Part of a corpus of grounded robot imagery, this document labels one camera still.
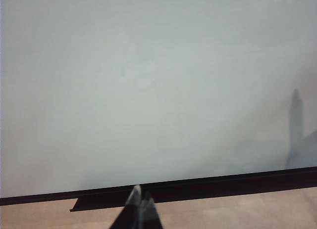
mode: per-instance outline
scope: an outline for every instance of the white surface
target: white surface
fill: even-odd
[[[317,0],[1,2],[2,197],[284,169],[294,89],[317,127]]]

